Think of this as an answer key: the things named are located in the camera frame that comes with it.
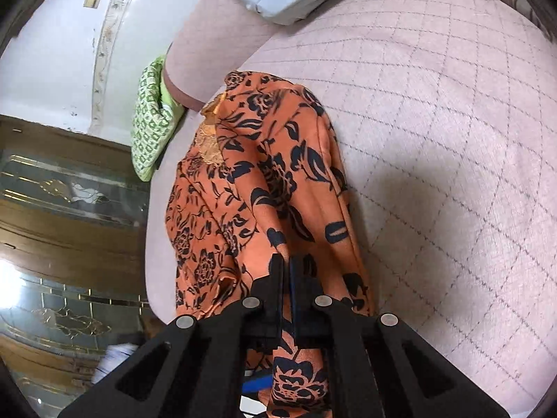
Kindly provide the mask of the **green patterned pillow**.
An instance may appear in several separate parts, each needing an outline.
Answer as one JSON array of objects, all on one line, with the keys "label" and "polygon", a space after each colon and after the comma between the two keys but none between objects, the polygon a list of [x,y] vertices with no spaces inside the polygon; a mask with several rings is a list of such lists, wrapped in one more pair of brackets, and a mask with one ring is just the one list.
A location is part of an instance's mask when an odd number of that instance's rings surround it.
[{"label": "green patterned pillow", "polygon": [[131,129],[131,159],[137,177],[151,180],[159,156],[172,138],[185,108],[168,91],[163,70],[166,55],[156,57],[139,81]]}]

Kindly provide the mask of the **wooden glass wardrobe door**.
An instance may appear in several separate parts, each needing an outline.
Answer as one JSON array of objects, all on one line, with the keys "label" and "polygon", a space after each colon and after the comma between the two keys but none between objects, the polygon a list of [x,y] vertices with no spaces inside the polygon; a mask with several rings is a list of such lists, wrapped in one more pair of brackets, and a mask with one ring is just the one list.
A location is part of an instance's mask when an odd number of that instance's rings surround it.
[{"label": "wooden glass wardrobe door", "polygon": [[1,368],[20,406],[55,417],[153,338],[149,188],[113,141],[1,120]]}]

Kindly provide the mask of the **pink quilted mattress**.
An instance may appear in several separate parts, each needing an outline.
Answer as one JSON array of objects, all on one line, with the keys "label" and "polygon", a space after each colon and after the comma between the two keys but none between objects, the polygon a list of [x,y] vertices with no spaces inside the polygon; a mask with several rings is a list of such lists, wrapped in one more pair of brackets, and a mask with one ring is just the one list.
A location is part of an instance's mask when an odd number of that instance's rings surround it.
[{"label": "pink quilted mattress", "polygon": [[336,131],[380,310],[513,417],[556,377],[556,46],[500,0],[329,0],[238,69]]}]

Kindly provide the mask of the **orange black floral garment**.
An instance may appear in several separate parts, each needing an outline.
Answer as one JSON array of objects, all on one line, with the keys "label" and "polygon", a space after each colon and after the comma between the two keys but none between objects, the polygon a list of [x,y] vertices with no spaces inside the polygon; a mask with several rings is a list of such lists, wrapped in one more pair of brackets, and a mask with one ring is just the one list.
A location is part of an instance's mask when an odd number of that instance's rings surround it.
[{"label": "orange black floral garment", "polygon": [[334,130],[302,85],[237,71],[225,84],[202,111],[166,209],[176,311],[199,320],[219,314],[248,297],[279,255],[280,341],[269,353],[248,351],[246,365],[271,374],[255,394],[270,417],[336,417],[322,351],[293,337],[289,288],[290,261],[301,258],[326,295],[372,313]]}]

